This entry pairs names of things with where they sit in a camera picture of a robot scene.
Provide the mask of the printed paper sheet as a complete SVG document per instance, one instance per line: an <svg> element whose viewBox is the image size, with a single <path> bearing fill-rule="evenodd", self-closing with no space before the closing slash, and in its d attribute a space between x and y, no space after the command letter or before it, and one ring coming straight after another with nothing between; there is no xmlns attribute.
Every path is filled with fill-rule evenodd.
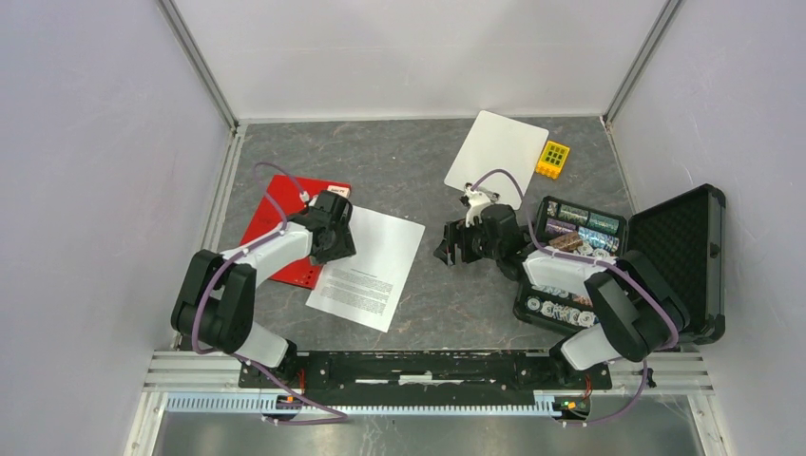
<svg viewBox="0 0 806 456"><path fill-rule="evenodd" d="M425 226L356 206L350 229L356 253L323 267L306 306L385 333Z"/></svg>

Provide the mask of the red folder black inside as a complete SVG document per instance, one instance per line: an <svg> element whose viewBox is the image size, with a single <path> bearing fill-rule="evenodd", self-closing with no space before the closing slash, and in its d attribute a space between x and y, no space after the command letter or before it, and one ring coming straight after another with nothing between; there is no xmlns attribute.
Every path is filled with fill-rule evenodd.
<svg viewBox="0 0 806 456"><path fill-rule="evenodd" d="M304 177L297 177L301 187L314 197L322 191L334 191L345 198L350 197L352 185L346 182L333 180L319 180ZM301 211L303 202L298 197L298 190L292 184L290 178L284 175L275 175L266 187L268 194L278 203L282 213L290 216ZM278 211L266 199L259 203L255 214L247 225L247 228L240 240L240 245L250 243L258 237L267 234L281 223ZM284 267L274 275L271 280L289 285L299 286L308 290L313 290L322 272L322 265L314 265L310 259L304 258Z"/></svg>

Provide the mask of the white clipboard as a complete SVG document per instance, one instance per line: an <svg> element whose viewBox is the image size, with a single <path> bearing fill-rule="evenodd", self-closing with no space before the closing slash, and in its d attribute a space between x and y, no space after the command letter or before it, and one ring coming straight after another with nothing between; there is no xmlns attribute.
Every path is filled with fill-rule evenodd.
<svg viewBox="0 0 806 456"><path fill-rule="evenodd" d="M499 195L499 202L520 208L519 195L528 189L549 131L541 126L517 121L482 110L458 150L444 178L444 184L456 190L477 182L494 169L508 171L515 181L502 174L484 180L480 186Z"/></svg>

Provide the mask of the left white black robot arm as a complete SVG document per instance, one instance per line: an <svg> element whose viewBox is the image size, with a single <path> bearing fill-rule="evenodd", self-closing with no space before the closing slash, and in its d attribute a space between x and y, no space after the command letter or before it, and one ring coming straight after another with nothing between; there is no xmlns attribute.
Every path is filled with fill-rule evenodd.
<svg viewBox="0 0 806 456"><path fill-rule="evenodd" d="M282 215L266 234L216 253L202 249L191 257L170 317L171 327L191 340L199 354L224 352L262 365L276 387L298 375L295 345L254 319L258 286L303 259L315 265L356 253L350 229L353 205L322 191L303 209Z"/></svg>

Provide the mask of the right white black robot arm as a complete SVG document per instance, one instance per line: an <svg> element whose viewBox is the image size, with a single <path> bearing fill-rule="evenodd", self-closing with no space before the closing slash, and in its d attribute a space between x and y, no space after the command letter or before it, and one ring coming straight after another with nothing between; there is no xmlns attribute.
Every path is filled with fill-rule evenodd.
<svg viewBox="0 0 806 456"><path fill-rule="evenodd" d="M561 341L548 363L562 388L582 381L587 369L624 358L643 361L677 346L690 313L657 268L638 251L615 259L578 256L542 244L534 223L518 223L505 204L470 209L445 224L433 252L446 265L490 259L511 279L549 285L592 303L597 322Z"/></svg>

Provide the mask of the yellow toy brick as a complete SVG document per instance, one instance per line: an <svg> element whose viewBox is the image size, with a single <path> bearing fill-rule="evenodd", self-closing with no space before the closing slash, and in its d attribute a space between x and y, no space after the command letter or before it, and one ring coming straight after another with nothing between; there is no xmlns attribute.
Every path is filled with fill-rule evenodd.
<svg viewBox="0 0 806 456"><path fill-rule="evenodd" d="M547 141L538 159L535 172L553 180L557 180L563 171L570 148L554 141Z"/></svg>

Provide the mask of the black poker chip case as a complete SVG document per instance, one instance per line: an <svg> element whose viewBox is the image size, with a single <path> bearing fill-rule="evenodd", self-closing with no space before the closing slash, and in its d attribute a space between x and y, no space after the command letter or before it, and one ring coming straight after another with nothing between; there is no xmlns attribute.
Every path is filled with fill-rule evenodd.
<svg viewBox="0 0 806 456"><path fill-rule="evenodd" d="M721 254L725 209L724 193L711 184L630 218L547 196L536 228L541 241L578 232L584 242L578 252L587 257L644 254L686 306L690 320L681 342L707 345L726 330Z"/></svg>

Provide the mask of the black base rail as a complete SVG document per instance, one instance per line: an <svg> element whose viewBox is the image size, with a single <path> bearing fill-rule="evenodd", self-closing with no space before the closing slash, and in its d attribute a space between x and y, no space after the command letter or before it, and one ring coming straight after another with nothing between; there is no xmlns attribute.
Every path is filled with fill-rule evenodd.
<svg viewBox="0 0 806 456"><path fill-rule="evenodd" d="M525 406L536 391L609 390L607 365L547 351L308 351L271 372L326 406Z"/></svg>

